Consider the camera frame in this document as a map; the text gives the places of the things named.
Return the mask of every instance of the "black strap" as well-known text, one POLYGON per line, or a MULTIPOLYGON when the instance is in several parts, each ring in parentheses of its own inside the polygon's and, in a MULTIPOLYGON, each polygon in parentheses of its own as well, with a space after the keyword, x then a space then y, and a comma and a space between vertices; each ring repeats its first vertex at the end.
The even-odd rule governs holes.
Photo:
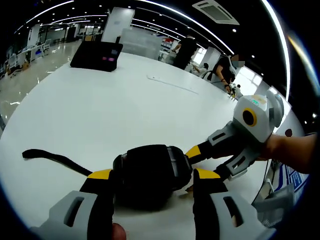
POLYGON ((85 169, 84 167, 76 164, 74 161, 70 160, 69 158, 62 155, 53 154, 44 150, 29 149, 22 153, 22 157, 24 159, 38 159, 38 158, 50 159, 82 175, 89 176, 90 174, 92 174, 92 171, 89 171, 88 169, 85 169))

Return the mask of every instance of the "desk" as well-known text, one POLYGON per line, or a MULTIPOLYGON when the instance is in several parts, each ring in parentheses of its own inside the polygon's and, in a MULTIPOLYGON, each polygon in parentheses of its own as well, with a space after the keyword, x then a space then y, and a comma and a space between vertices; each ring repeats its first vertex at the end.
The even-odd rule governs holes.
MULTIPOLYGON (((48 159, 25 161, 23 151, 64 155, 91 171, 112 168, 116 156, 143 145, 165 144, 187 152, 224 127, 235 105, 203 79, 141 56, 121 53, 114 72, 65 64, 23 99, 2 134, 3 189, 25 224, 40 226, 49 209, 79 190, 86 177, 48 159)), ((197 166, 214 170, 225 160, 197 166)), ((251 203, 265 169, 265 162, 256 162, 226 185, 251 203)), ((194 240, 192 206, 193 198, 180 190, 161 211, 117 207, 113 220, 123 225, 130 240, 194 240)))

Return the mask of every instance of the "black ceiling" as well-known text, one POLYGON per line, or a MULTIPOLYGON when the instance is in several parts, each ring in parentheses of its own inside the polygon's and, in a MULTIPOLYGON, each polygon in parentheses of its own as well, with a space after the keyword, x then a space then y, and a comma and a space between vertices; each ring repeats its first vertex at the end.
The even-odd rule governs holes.
MULTIPOLYGON (((15 32, 27 20, 52 6, 64 3, 66 1, 67 0, 32 0, 25 1, 23 3, 19 2, 19 4, 8 6, 7 8, 5 7, 4 9, 11 9, 10 11, 13 10, 15 12, 15 21, 7 21, 8 29, 6 30, 7 34, 5 35, 7 46, 15 39, 24 37, 23 33, 27 34, 28 32, 27 26, 32 27, 34 24, 38 23, 38 20, 40 20, 40 23, 49 24, 53 22, 53 19, 57 21, 65 18, 83 15, 108 15, 108 11, 112 11, 113 7, 127 8, 128 6, 131 6, 131 8, 135 9, 135 19, 143 20, 146 22, 153 22, 157 25, 178 32, 184 36, 186 36, 187 34, 192 34, 201 46, 205 48, 207 48, 208 46, 216 46, 219 50, 221 50, 221 52, 224 52, 227 55, 231 54, 230 51, 228 51, 228 49, 217 39, 215 39, 210 33, 199 27, 197 24, 191 22, 190 20, 185 19, 184 17, 162 7, 136 0, 75 0, 72 3, 68 3, 50 10, 30 21, 19 30, 19 32, 21 33, 20 35, 16 33, 14 35, 15 39, 12 38, 12 33, 15 32)), ((215 23, 213 20, 192 7, 192 4, 200 2, 200 0, 152 1, 174 8, 195 19, 197 22, 208 28, 235 53, 244 55, 246 57, 245 65, 247 67, 251 68, 258 74, 263 73, 263 80, 265 82, 267 82, 271 86, 274 86, 284 96, 286 95, 286 68, 283 48, 281 46, 279 35, 274 27, 273 21, 271 20, 269 14, 266 12, 260 0, 216 0, 239 22, 239 25, 215 23)), ((297 25, 299 25, 299 32, 301 32, 304 37, 307 36, 307 32, 305 31, 306 28, 301 27, 301 24, 299 24, 302 20, 300 19, 300 22, 297 20, 297 13, 301 14, 303 12, 301 6, 295 6, 296 12, 294 12, 289 11, 289 9, 287 8, 287 1, 285 0, 273 0, 271 1, 271 3, 276 6, 277 12, 280 13, 281 17, 283 17, 283 19, 286 21, 287 24, 285 24, 285 28, 287 30, 295 28, 297 25)), ((308 18, 312 19, 315 18, 315 16, 316 14, 308 15, 308 18)), ((90 23, 100 24, 103 27, 106 24, 107 17, 100 18, 101 19, 99 19, 99 17, 88 17, 87 20, 91 20, 90 23)), ((132 23, 147 27, 147 23, 144 22, 133 20, 132 23)), ((168 33, 174 37, 177 37, 177 35, 175 35, 174 33, 166 30, 164 33, 168 33)), ((312 43, 314 43, 315 41, 310 42, 308 41, 308 39, 309 38, 303 40, 307 41, 312 47, 318 46, 318 42, 317 44, 312 45, 312 43)), ((294 54, 290 54, 290 57, 293 58, 293 66, 298 66, 297 61, 299 60, 299 58, 294 54)), ((305 76, 305 72, 302 71, 300 74, 294 75, 294 71, 296 71, 297 69, 291 68, 291 70, 293 71, 293 73, 291 74, 293 78, 292 87, 297 89, 299 88, 297 87, 299 85, 297 84, 298 79, 295 79, 295 76, 305 76)), ((299 97, 295 93, 295 96, 291 94, 290 99, 293 102, 299 102, 302 101, 302 99, 306 98, 305 96, 299 97)))

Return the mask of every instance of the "white pillar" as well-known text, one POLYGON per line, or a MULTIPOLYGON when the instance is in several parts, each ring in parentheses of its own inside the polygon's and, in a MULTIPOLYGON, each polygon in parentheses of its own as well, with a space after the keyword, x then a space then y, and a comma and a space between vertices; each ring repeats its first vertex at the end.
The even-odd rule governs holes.
POLYGON ((207 63, 209 65, 209 70, 212 70, 218 62, 220 55, 221 53, 217 49, 213 47, 208 47, 201 61, 200 66, 202 66, 204 63, 207 63))
POLYGON ((133 9, 114 7, 105 25, 101 42, 115 43, 123 29, 130 27, 134 15, 133 9))
POLYGON ((79 33, 79 30, 80 30, 80 24, 79 23, 76 23, 75 25, 75 31, 74 31, 74 38, 76 38, 77 34, 79 33))
POLYGON ((38 41, 39 30, 40 30, 40 24, 34 25, 29 30, 28 42, 26 44, 27 47, 31 47, 31 46, 36 45, 36 43, 38 41))

